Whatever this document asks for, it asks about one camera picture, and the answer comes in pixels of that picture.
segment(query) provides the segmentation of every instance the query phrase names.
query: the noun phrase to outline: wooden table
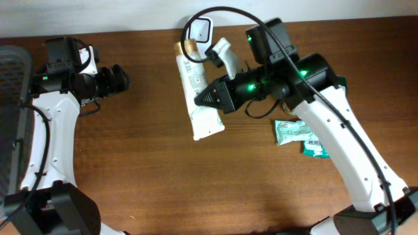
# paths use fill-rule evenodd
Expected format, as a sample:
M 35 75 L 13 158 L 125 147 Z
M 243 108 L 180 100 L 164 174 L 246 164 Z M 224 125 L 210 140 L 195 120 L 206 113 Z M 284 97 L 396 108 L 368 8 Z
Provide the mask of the wooden table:
M 287 23 L 300 55 L 320 53 L 347 76 L 348 99 L 393 170 L 418 186 L 418 18 Z M 244 31 L 219 27 L 242 65 L 256 67 Z M 277 146 L 274 120 L 239 111 L 221 115 L 226 129 L 194 141 L 173 44 L 180 30 L 77 35 L 100 51 L 101 66 L 120 64 L 129 91 L 80 118 L 74 141 L 78 187 L 102 220 L 131 234 L 248 234 L 308 226 L 351 204 L 330 160 L 301 154 L 300 142 Z M 35 67 L 50 37 L 1 39 L 27 48 Z M 209 82 L 225 74 L 205 64 Z M 267 110 L 274 101 L 254 105 Z M 399 229 L 417 234 L 418 216 Z M 14 234 L 13 227 L 7 232 Z

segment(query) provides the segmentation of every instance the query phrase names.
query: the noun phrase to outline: white wall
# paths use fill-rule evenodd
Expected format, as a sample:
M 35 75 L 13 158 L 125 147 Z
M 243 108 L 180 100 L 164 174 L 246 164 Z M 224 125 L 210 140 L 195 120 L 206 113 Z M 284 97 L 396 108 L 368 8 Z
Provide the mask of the white wall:
M 180 28 L 220 5 L 285 22 L 418 14 L 418 0 L 2 0 L 0 37 Z M 233 13 L 209 16 L 215 26 L 251 23 Z

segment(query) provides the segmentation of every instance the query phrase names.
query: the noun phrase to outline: glowing green led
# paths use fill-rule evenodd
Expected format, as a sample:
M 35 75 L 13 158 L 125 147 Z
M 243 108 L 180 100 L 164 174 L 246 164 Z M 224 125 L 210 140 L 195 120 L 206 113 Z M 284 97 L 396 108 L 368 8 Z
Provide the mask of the glowing green led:
M 302 77 L 304 77 L 304 76 L 307 75 L 308 71 L 306 71 L 306 70 L 300 70 L 299 73 L 300 73 L 300 75 L 302 75 Z
M 255 85 L 254 84 L 248 85 L 248 91 L 252 91 L 254 89 L 255 89 Z

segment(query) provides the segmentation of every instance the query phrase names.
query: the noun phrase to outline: green light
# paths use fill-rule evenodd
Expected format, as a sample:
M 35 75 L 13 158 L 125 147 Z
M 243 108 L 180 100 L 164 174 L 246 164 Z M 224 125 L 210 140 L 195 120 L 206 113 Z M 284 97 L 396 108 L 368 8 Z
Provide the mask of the green light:
M 304 77 L 304 76 L 307 75 L 308 71 L 306 71 L 306 70 L 300 70 L 299 73 L 300 73 L 300 75 L 302 75 L 302 77 Z
M 248 91 L 252 91 L 254 89 L 255 89 L 255 85 L 254 84 L 248 85 Z

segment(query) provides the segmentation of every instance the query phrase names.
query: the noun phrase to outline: white plastic container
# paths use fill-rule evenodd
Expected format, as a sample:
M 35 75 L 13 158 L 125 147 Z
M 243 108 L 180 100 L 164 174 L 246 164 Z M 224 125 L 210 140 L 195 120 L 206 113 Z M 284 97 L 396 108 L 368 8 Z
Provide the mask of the white plastic container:
M 186 40 L 185 48 L 193 59 L 201 58 L 194 39 Z M 200 140 L 225 130 L 225 126 L 215 108 L 197 106 L 195 104 L 195 97 L 208 86 L 203 64 L 189 61 L 183 55 L 180 42 L 174 45 L 174 50 L 176 52 L 178 70 L 182 78 L 187 111 L 189 112 L 193 128 L 193 139 Z

